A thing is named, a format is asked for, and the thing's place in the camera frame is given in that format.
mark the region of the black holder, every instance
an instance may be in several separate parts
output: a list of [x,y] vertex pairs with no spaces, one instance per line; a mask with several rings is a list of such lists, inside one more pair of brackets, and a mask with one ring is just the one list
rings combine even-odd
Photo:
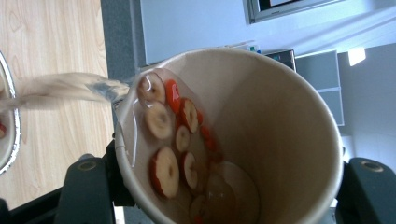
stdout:
[[364,158],[345,163],[337,195],[337,224],[396,223],[396,175],[386,165]]
[[64,185],[11,211],[0,199],[0,223],[116,223],[113,206],[134,206],[123,185],[114,140],[103,158],[84,156],[67,169]]

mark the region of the red berry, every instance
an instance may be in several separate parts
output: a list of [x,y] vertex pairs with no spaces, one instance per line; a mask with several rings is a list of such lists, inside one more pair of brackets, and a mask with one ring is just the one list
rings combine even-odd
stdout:
[[169,79],[165,83],[166,102],[172,111],[177,114],[180,109],[180,95],[178,94],[178,86],[173,79]]
[[204,115],[199,110],[197,110],[197,118],[198,118],[198,124],[202,125],[202,123],[204,122]]
[[201,126],[201,135],[205,140],[210,139],[210,131],[206,126]]
[[194,222],[195,222],[195,224],[203,224],[204,223],[202,220],[202,217],[199,215],[195,216]]
[[205,140],[205,146],[207,147],[207,149],[209,149],[210,151],[217,151],[217,144],[216,141],[213,138],[209,138]]

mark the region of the water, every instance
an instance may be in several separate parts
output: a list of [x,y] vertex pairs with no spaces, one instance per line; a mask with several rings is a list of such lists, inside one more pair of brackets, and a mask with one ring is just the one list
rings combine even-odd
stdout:
[[89,73],[45,75],[24,80],[16,98],[0,100],[0,113],[19,109],[56,109],[57,100],[85,100],[116,104],[128,93],[129,84]]
[[229,161],[212,167],[205,194],[198,196],[194,203],[191,218],[199,216],[198,222],[202,223],[257,223],[260,214],[259,193],[254,182]]

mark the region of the apple slice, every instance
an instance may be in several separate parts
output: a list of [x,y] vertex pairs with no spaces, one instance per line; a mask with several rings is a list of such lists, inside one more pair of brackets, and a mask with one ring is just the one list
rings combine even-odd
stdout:
[[143,102],[159,101],[165,104],[165,86],[161,78],[155,73],[144,75],[137,86],[137,95]]
[[185,152],[180,160],[181,176],[190,189],[196,189],[198,185],[198,172],[195,168],[195,157],[190,152]]
[[189,147],[190,145],[190,132],[189,129],[184,126],[180,125],[176,131],[176,148],[178,151],[183,152]]
[[149,166],[151,183],[163,197],[176,197],[178,191],[179,170],[175,153],[170,147],[162,147],[152,157]]
[[145,121],[156,138],[166,139],[172,135],[171,118],[163,104],[152,103],[151,107],[146,110]]
[[197,109],[190,99],[181,99],[180,116],[190,132],[195,133],[198,129]]
[[180,95],[178,93],[177,83],[173,79],[165,82],[166,102],[172,111],[177,114],[180,110]]
[[4,124],[0,123],[0,138],[4,138],[6,136],[7,128]]

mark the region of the white plate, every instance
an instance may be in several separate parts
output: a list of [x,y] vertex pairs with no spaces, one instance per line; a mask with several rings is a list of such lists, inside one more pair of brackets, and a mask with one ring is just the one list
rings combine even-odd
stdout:
[[[0,52],[0,82],[4,89],[0,92],[0,99],[15,98],[14,83],[6,60]],[[6,126],[5,137],[0,139],[0,175],[15,161],[20,148],[21,123],[18,109],[0,114],[1,122]]]

